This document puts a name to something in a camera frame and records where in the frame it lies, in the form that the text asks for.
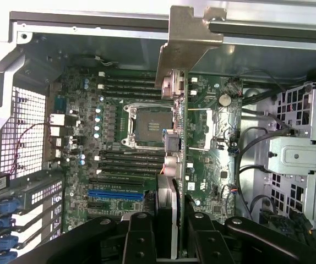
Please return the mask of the blue expansion slot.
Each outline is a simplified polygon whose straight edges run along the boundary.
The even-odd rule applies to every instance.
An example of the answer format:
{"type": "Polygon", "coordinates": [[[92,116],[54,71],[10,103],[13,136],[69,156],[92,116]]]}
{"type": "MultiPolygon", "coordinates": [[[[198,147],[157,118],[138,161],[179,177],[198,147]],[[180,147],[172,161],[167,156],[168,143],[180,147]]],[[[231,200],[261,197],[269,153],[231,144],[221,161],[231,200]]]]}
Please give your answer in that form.
{"type": "Polygon", "coordinates": [[[144,199],[144,195],[140,193],[116,192],[106,190],[88,190],[87,196],[103,199],[123,199],[132,201],[143,201],[144,199]]]}

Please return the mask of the long black expansion slot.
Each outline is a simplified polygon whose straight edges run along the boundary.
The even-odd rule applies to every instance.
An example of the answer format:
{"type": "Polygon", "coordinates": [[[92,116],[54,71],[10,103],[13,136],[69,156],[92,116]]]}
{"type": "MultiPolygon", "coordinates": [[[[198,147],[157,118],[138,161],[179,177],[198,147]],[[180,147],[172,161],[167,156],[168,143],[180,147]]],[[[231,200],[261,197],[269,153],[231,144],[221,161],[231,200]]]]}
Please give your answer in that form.
{"type": "Polygon", "coordinates": [[[142,180],[131,179],[112,179],[112,178],[90,178],[89,182],[92,184],[116,184],[116,185],[131,185],[131,186],[144,186],[145,182],[142,180]]]}

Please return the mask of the green motherboard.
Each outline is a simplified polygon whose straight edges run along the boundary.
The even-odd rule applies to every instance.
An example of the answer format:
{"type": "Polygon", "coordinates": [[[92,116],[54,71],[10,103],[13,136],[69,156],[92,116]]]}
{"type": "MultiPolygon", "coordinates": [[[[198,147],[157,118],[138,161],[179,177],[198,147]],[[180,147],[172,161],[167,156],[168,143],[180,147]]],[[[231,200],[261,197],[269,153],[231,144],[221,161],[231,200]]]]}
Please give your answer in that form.
{"type": "MultiPolygon", "coordinates": [[[[238,154],[241,121],[242,81],[214,75],[191,74],[188,78],[187,163],[185,193],[195,209],[211,214],[223,222],[234,213],[233,202],[226,203],[228,193],[235,194],[234,158],[238,154]],[[232,103],[221,107],[218,98],[229,94],[232,103]],[[213,110],[214,137],[210,150],[204,150],[206,111],[213,110]]],[[[128,104],[160,103],[161,97],[151,71],[115,70],[96,72],[86,68],[68,68],[50,87],[48,113],[65,114],[65,126],[52,126],[52,152],[65,172],[64,214],[62,230],[70,231],[99,216],[120,221],[125,213],[154,212],[158,177],[162,174],[165,152],[144,155],[100,155],[99,151],[137,151],[121,144],[128,126],[128,104]],[[103,156],[164,157],[162,162],[102,161],[103,156]],[[159,169],[100,167],[100,163],[162,164],[159,169]],[[115,169],[159,171],[154,177],[97,174],[96,170],[115,169]],[[142,180],[144,186],[92,184],[90,178],[142,180]],[[88,190],[140,193],[143,201],[88,197],[88,190]],[[88,209],[89,202],[105,202],[106,210],[88,209]]]]}

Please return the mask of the black RAM slot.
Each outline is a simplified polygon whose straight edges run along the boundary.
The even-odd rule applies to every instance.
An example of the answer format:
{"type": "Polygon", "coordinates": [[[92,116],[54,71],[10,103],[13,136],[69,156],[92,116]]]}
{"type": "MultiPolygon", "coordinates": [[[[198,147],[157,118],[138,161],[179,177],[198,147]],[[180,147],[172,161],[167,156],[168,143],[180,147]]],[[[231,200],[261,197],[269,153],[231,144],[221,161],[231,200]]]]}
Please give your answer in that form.
{"type": "Polygon", "coordinates": [[[162,162],[164,157],[154,156],[103,156],[102,161],[116,160],[116,161],[149,161],[149,162],[162,162]]]}
{"type": "Polygon", "coordinates": [[[109,150],[101,150],[99,151],[100,155],[144,155],[147,153],[163,153],[163,150],[143,150],[143,151],[109,151],[109,150]]]}
{"type": "Polygon", "coordinates": [[[118,168],[142,168],[159,169],[162,164],[135,164],[135,163],[100,163],[100,167],[118,167],[118,168]]]}

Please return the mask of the perforated metal slot cover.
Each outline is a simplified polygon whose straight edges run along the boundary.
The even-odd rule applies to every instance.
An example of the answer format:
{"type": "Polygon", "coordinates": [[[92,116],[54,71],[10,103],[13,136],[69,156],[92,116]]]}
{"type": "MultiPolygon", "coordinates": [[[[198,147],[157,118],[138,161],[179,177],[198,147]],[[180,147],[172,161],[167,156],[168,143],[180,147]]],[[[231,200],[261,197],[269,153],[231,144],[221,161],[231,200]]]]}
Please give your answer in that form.
{"type": "Polygon", "coordinates": [[[23,210],[31,211],[53,195],[60,193],[63,189],[62,185],[61,179],[40,181],[30,185],[21,192],[23,210]]]}

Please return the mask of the metal socket cover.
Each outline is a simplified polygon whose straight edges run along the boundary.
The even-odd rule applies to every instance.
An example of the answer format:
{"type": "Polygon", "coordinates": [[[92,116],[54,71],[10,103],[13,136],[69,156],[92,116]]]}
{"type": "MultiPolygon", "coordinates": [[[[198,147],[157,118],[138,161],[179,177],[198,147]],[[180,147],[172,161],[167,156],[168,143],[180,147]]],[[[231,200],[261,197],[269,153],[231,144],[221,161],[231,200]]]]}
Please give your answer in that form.
{"type": "Polygon", "coordinates": [[[208,131],[205,133],[204,150],[210,150],[211,141],[214,137],[214,122],[213,122],[213,110],[210,108],[203,108],[206,111],[206,126],[208,131]]]}

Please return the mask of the CPU socket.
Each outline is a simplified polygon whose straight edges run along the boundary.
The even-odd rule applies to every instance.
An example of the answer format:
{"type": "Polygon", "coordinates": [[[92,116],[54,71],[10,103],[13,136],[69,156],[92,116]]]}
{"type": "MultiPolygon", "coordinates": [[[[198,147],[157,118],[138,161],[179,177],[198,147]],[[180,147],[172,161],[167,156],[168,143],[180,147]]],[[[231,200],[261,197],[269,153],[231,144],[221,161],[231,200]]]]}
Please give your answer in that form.
{"type": "Polygon", "coordinates": [[[121,144],[136,150],[162,150],[162,133],[173,125],[173,106],[160,103],[132,103],[123,107],[128,126],[121,144]]]}

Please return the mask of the metal drive cage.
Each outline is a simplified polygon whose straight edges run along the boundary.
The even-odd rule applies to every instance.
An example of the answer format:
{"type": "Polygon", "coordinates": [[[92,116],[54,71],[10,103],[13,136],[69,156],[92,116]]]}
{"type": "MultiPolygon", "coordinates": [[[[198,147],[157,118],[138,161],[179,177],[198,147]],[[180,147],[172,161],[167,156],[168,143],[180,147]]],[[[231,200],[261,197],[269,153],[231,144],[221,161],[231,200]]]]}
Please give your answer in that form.
{"type": "Polygon", "coordinates": [[[316,83],[278,96],[274,112],[292,137],[269,141],[267,169],[281,182],[271,192],[281,213],[303,213],[316,228],[316,83]]]}

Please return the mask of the blue slot retention clip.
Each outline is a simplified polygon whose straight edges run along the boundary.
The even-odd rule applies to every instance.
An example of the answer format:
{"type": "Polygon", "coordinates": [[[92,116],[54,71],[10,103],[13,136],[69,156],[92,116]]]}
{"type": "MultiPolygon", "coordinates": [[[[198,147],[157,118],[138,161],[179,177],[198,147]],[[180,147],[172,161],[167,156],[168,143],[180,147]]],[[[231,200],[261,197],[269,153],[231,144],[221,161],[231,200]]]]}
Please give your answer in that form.
{"type": "Polygon", "coordinates": [[[10,250],[18,244],[19,238],[15,235],[6,235],[0,237],[0,251],[10,250]]]}
{"type": "Polygon", "coordinates": [[[14,230],[16,219],[11,216],[0,218],[0,235],[14,230]]]}
{"type": "Polygon", "coordinates": [[[0,215],[13,213],[18,209],[20,202],[16,198],[0,201],[0,215]]]}
{"type": "Polygon", "coordinates": [[[0,252],[0,264],[7,264],[18,257],[16,251],[1,251],[0,252]]]}

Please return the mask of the coin cell battery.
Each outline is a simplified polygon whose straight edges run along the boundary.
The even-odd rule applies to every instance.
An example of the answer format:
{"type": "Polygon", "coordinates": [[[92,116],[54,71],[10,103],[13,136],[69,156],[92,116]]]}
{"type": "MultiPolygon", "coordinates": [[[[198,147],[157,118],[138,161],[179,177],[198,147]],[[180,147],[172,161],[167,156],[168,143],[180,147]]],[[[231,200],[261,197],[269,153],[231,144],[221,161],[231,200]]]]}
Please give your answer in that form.
{"type": "Polygon", "coordinates": [[[229,94],[224,93],[219,96],[218,98],[218,104],[221,107],[228,107],[232,103],[232,98],[229,94]]]}

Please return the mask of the rear USB port block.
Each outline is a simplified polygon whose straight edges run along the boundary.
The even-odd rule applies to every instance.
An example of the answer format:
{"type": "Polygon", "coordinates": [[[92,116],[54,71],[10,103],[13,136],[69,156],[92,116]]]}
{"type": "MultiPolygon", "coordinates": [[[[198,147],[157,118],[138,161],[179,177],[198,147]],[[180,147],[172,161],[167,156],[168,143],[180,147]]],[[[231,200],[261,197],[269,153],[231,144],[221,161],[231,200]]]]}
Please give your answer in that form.
{"type": "Polygon", "coordinates": [[[65,114],[50,114],[49,124],[52,126],[65,126],[65,114]]]}

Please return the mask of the black open PC case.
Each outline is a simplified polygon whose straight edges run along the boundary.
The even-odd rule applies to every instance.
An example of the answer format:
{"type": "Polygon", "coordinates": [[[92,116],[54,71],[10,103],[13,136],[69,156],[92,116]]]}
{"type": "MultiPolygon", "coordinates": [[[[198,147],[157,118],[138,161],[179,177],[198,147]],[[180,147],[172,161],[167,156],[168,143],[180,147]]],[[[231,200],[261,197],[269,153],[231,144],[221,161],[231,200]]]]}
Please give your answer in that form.
{"type": "MultiPolygon", "coordinates": [[[[184,196],[182,256],[158,257],[159,203],[152,216],[156,264],[198,264],[189,255],[188,216],[207,214],[220,224],[244,217],[316,249],[316,228],[303,213],[280,212],[271,192],[281,181],[267,169],[269,141],[292,137],[295,131],[274,112],[282,93],[316,83],[316,1],[295,0],[27,0],[45,5],[25,11],[17,0],[0,0],[0,201],[16,198],[16,211],[0,214],[16,219],[14,230],[0,235],[19,238],[18,257],[62,234],[65,172],[49,159],[52,135],[49,124],[50,87],[71,67],[154,72],[160,48],[168,40],[172,6],[192,7],[202,18],[207,7],[226,10],[225,20],[213,20],[209,29],[224,36],[191,74],[241,80],[241,121],[234,158],[237,191],[229,192],[234,213],[223,222],[194,208],[184,196]],[[37,182],[61,179],[63,189],[31,211],[23,210],[21,192],[37,182]]],[[[120,221],[128,221],[125,213],[120,221]]],[[[17,264],[17,258],[7,264],[17,264]]]]}

